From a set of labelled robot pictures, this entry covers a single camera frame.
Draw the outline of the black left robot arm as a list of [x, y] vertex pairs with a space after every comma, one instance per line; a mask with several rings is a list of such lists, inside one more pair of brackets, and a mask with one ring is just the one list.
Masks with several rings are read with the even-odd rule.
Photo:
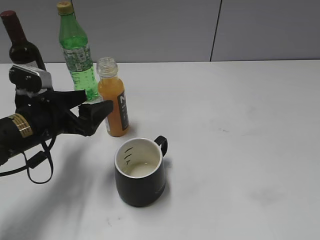
[[0, 163], [60, 134], [92, 136], [113, 111], [113, 102], [86, 103], [86, 93], [46, 91], [0, 120]]

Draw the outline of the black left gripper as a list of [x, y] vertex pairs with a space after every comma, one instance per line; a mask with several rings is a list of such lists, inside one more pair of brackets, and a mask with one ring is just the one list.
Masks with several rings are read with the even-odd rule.
[[[113, 111], [114, 104], [112, 100], [82, 104], [86, 101], [85, 90], [47, 90], [33, 96], [17, 93], [13, 122], [23, 138], [56, 136], [67, 133], [67, 128], [74, 125], [76, 134], [89, 137]], [[78, 117], [71, 112], [77, 106]]]

